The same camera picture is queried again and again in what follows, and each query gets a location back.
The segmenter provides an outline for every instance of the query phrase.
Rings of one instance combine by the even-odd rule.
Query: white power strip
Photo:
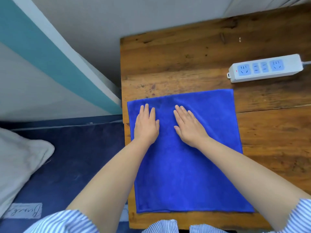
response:
[[[232,83],[293,75],[303,70],[299,54],[235,63],[227,78]]]

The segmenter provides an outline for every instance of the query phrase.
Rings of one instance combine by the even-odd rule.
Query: white pillow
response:
[[[54,146],[0,128],[0,218],[30,176],[53,154]]]

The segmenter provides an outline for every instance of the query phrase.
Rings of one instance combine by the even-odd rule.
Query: wooden table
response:
[[[311,194],[311,65],[294,75],[231,84],[232,63],[300,54],[311,60],[311,5],[282,8],[153,31],[120,40],[125,144],[127,101],[170,94],[234,89],[244,154]],[[206,223],[222,229],[270,228],[259,213],[137,214],[131,228],[176,219],[180,229]]]

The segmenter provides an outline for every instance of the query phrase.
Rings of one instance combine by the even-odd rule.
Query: blue towel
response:
[[[127,103],[131,139],[141,105],[155,108],[160,133],[143,158],[135,180],[137,213],[166,211],[254,212],[227,177],[200,151],[177,135],[173,110],[191,110],[208,135],[242,153],[233,90],[223,89],[147,98]]]

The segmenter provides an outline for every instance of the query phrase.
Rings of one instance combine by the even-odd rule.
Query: hand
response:
[[[151,145],[155,142],[159,135],[160,121],[156,121],[156,110],[151,109],[149,115],[149,105],[140,106],[139,115],[136,118],[134,139],[147,142]]]
[[[192,147],[198,148],[204,138],[209,138],[202,124],[190,110],[175,105],[174,115],[178,126],[174,126],[181,140]]]

